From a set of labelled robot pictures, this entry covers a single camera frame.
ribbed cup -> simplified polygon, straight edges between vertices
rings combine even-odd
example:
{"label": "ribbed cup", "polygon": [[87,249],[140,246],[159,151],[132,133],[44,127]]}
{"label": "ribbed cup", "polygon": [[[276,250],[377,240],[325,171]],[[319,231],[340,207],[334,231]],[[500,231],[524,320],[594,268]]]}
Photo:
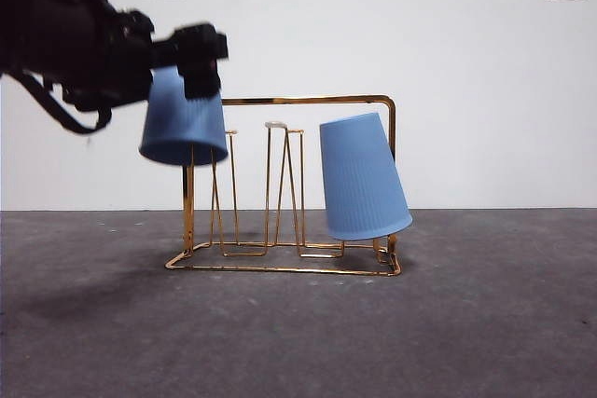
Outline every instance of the ribbed cup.
{"label": "ribbed cup", "polygon": [[185,98],[183,78],[176,67],[156,70],[149,93],[146,125],[139,152],[169,165],[195,165],[228,155],[224,112],[219,93],[213,98]]}
{"label": "ribbed cup", "polygon": [[377,113],[320,125],[329,235],[369,240],[412,223]]}

concrete floor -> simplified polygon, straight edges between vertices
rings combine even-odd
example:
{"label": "concrete floor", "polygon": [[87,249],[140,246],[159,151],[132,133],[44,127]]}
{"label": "concrete floor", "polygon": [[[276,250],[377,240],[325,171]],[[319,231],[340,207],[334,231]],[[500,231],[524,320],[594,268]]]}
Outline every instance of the concrete floor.
{"label": "concrete floor", "polygon": [[2,396],[597,396],[597,210],[413,215],[368,278],[168,271],[176,212],[3,213]]}

